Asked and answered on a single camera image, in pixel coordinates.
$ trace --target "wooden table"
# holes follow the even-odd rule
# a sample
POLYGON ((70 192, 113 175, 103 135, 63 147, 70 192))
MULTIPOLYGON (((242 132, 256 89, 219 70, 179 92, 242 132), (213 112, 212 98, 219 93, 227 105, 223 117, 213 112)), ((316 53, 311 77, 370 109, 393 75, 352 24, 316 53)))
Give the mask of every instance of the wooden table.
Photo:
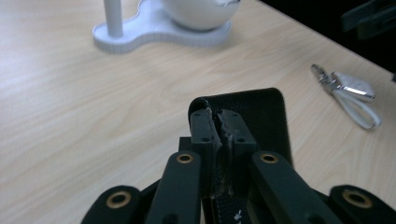
MULTIPOLYGON (((136 0, 123 15, 136 13, 136 0)), ((350 184, 396 208, 396 87, 391 75, 263 3, 247 0, 229 39, 205 49, 152 43, 97 49, 101 1, 0 4, 0 222, 79 223, 117 185, 163 173, 199 96, 275 87, 284 95, 295 169, 325 194, 350 184), (359 128, 318 84, 318 63, 370 82, 383 119, 359 128)))

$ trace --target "keychain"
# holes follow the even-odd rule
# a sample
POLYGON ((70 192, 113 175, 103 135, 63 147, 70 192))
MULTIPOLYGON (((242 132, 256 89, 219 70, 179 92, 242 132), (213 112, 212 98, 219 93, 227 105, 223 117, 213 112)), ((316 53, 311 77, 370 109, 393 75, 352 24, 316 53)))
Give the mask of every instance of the keychain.
POLYGON ((381 118, 365 104, 372 102, 375 98, 375 93, 368 82, 338 72, 328 75, 322 67, 316 64, 311 65, 311 71, 317 75, 324 89, 363 129, 370 130, 381 125, 381 118))

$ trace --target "white lamp base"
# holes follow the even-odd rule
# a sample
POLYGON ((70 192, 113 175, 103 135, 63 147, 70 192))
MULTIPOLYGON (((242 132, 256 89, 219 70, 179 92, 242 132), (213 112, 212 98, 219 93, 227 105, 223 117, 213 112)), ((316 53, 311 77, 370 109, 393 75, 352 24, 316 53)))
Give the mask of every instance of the white lamp base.
POLYGON ((138 9, 134 17, 119 24, 122 29, 121 36, 112 35, 107 27, 110 25, 108 18, 121 17, 120 9, 112 12, 107 10, 106 14, 113 13, 113 15, 106 15, 107 23, 93 28, 95 45, 99 49, 112 53, 126 53, 144 44, 158 41, 193 47, 213 47, 227 39, 231 28, 229 21, 209 31, 195 31, 182 27, 174 23, 166 14, 159 0, 141 0, 138 9))

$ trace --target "white sphere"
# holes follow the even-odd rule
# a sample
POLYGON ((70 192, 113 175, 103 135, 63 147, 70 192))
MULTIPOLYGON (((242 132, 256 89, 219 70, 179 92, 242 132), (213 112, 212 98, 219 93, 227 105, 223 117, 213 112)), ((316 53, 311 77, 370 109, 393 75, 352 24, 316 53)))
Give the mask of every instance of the white sphere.
POLYGON ((228 21, 239 0, 161 0, 168 15, 193 30, 210 30, 228 21))

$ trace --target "white pole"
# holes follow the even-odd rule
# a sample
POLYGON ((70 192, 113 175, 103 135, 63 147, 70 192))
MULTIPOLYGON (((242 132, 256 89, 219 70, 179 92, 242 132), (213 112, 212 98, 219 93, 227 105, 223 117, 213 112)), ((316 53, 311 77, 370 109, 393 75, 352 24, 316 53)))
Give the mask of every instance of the white pole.
POLYGON ((105 0, 107 33, 112 37, 122 37, 121 0, 105 0))

